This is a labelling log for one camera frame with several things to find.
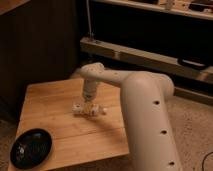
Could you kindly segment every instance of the robotic arm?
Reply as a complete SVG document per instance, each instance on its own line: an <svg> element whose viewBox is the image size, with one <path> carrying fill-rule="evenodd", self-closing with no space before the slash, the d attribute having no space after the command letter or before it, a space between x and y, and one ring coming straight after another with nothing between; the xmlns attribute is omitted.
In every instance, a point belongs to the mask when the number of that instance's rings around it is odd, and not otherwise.
<svg viewBox="0 0 213 171"><path fill-rule="evenodd" d="M82 67L80 74L85 102L96 97L99 81L121 88L121 110L134 171L182 171L165 105L174 92L169 77L105 70L101 63Z"/></svg>

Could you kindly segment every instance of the black plate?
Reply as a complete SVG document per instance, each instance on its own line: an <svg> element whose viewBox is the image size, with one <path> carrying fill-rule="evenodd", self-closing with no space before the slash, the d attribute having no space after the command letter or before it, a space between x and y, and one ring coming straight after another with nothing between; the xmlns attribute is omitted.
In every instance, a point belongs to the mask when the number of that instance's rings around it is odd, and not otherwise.
<svg viewBox="0 0 213 171"><path fill-rule="evenodd" d="M50 152L52 139L43 129L32 129L22 134L13 144L10 160L19 169L39 165Z"/></svg>

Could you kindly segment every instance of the metal bar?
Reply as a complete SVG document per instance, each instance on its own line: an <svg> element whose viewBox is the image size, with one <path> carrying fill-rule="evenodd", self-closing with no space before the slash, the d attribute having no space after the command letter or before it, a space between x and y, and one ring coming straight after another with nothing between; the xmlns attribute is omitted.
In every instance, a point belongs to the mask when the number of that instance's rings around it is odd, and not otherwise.
<svg viewBox="0 0 213 171"><path fill-rule="evenodd" d="M88 20L88 34L89 34L89 37L91 39L93 39L93 32L92 32L92 22L91 22L91 13L90 13L90 0L87 0L86 1L86 6L87 6L87 20Z"/></svg>
<svg viewBox="0 0 213 171"><path fill-rule="evenodd" d="M177 59L173 57L133 49L99 40L91 41L87 37L82 38L81 49L82 51L90 54L137 64L157 71L167 72L177 76L213 84L213 67L208 67L205 70L198 71L179 65L177 63Z"/></svg>
<svg viewBox="0 0 213 171"><path fill-rule="evenodd" d="M190 11L190 10L183 11L183 10L179 10L179 9L165 10L164 6L141 3L141 2L124 1L124 0L92 0L92 1L102 2L102 3L106 3L106 4L113 4L113 5L127 6L127 7L131 7L131 8L137 8L137 9L143 9L143 10L149 10L149 11L163 12L163 13L168 13L168 14L176 14L176 15L192 17L192 18L213 20L212 14L203 13L203 12L195 12L195 11Z"/></svg>

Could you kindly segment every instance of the wooden table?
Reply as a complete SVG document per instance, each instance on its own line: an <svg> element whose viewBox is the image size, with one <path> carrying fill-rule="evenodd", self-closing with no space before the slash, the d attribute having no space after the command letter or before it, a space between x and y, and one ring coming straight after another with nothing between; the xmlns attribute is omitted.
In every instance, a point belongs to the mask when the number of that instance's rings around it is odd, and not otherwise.
<svg viewBox="0 0 213 171"><path fill-rule="evenodd" d="M23 5L30 0L0 0L0 15Z"/></svg>
<svg viewBox="0 0 213 171"><path fill-rule="evenodd" d="M82 79L30 85L21 113L17 137L32 128L47 130L53 139L48 158L31 170L50 170L128 154L120 109L119 89L104 83L95 103L106 115L75 117L72 105L82 102ZM8 171L15 171L10 163Z"/></svg>

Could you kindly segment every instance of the cable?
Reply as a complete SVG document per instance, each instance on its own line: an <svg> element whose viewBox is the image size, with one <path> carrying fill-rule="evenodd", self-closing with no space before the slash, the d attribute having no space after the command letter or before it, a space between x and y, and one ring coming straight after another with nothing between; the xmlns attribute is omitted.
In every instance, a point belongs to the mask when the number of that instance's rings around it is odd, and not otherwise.
<svg viewBox="0 0 213 171"><path fill-rule="evenodd" d="M207 157L209 157L211 154L213 154L213 151L204 156L203 161L202 161L202 171L205 171L205 161L206 161Z"/></svg>

